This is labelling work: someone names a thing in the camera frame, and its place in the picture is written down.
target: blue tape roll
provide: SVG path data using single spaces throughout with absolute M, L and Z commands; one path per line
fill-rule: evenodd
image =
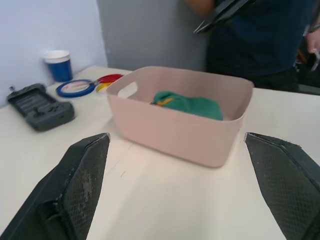
M 56 93 L 63 98 L 77 98 L 88 95 L 95 90 L 93 81 L 88 79 L 67 81 L 56 88 Z

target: white wall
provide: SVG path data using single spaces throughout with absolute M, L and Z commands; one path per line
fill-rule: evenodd
M 0 26 L 0 105 L 12 85 L 52 83 L 47 50 L 69 50 L 73 72 L 107 65 L 96 0 L 0 0 Z

